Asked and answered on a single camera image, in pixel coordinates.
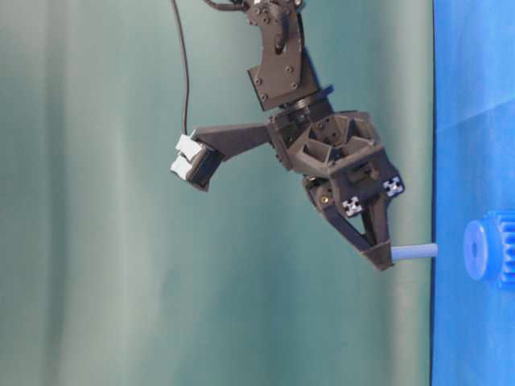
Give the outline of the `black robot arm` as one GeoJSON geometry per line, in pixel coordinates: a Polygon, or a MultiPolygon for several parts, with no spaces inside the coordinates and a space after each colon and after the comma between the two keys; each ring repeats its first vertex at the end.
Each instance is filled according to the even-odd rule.
{"type": "Polygon", "coordinates": [[[265,124],[199,128],[186,179],[201,190],[219,165],[268,143],[283,166],[303,176],[320,214],[377,269],[392,264],[387,208],[403,192],[370,116],[335,112],[304,46],[298,1],[233,1],[262,33],[262,61],[248,73],[265,124]]]}

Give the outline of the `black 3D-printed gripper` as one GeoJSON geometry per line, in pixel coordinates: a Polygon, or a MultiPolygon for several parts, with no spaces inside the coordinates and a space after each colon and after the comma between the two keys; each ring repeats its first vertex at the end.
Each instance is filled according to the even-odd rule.
{"type": "Polygon", "coordinates": [[[194,138],[226,159],[270,143],[287,170],[329,184],[324,196],[337,209],[324,218],[377,270],[393,266],[387,209],[404,184],[367,113],[281,113],[261,125],[199,128],[194,138]],[[365,234],[344,218],[361,213],[365,234]]]}

